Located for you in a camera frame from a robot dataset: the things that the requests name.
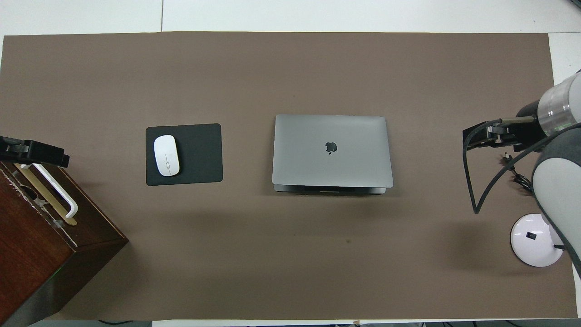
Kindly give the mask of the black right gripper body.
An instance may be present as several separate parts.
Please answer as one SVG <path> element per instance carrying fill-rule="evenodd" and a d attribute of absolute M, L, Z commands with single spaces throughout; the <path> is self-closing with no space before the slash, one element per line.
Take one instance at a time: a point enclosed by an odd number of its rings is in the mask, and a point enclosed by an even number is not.
<path fill-rule="evenodd" d="M 516 117 L 533 117 L 533 122 L 517 125 L 515 137 L 519 141 L 519 145 L 515 145 L 515 152 L 521 152 L 545 138 L 545 132 L 538 120 L 539 102 L 531 102 L 517 112 Z"/>

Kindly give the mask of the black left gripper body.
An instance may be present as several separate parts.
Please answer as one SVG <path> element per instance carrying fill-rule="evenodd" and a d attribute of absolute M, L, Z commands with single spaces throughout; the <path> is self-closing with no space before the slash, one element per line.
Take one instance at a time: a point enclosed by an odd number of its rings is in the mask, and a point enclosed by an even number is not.
<path fill-rule="evenodd" d="M 21 154 L 25 152 L 25 145 L 21 139 L 0 137 L 0 160 L 6 162 L 21 161 Z"/>

